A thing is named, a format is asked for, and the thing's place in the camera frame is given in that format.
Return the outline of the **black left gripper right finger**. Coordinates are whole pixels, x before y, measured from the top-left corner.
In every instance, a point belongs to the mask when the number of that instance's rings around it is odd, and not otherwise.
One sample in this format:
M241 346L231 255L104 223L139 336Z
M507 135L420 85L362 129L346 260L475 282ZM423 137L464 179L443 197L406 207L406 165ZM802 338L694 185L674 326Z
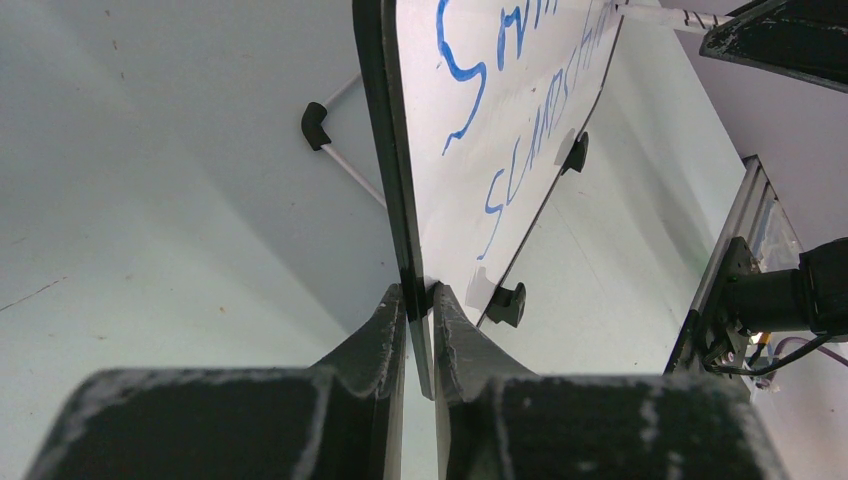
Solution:
M745 389L706 375L541 376L431 289L443 479L784 479Z

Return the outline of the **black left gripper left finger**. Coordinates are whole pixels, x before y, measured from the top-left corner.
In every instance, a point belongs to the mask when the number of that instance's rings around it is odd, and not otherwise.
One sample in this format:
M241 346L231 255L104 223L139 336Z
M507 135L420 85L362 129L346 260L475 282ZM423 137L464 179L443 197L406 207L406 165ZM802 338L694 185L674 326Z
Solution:
M31 479L396 479L405 305L306 368L103 370L67 399Z

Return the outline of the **blue whiteboard marker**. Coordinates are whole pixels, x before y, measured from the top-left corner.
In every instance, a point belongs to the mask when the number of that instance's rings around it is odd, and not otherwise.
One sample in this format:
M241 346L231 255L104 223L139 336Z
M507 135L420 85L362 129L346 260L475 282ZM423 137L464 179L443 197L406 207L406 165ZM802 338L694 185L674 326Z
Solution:
M614 10L625 19L701 35L733 20L726 15L630 3L616 3Z

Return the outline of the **small black framed whiteboard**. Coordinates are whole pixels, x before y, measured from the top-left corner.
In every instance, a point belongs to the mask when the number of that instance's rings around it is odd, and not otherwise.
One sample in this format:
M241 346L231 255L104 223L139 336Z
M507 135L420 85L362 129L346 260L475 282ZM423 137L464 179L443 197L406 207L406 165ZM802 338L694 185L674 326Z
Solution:
M621 1L356 1L353 30L422 394L448 285L487 314L598 103Z

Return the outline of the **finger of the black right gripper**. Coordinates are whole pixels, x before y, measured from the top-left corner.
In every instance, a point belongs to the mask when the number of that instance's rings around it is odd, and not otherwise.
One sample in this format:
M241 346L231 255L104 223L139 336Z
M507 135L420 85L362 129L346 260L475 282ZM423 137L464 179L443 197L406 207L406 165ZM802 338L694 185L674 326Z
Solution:
M847 91L847 0L751 1L729 16L700 56Z

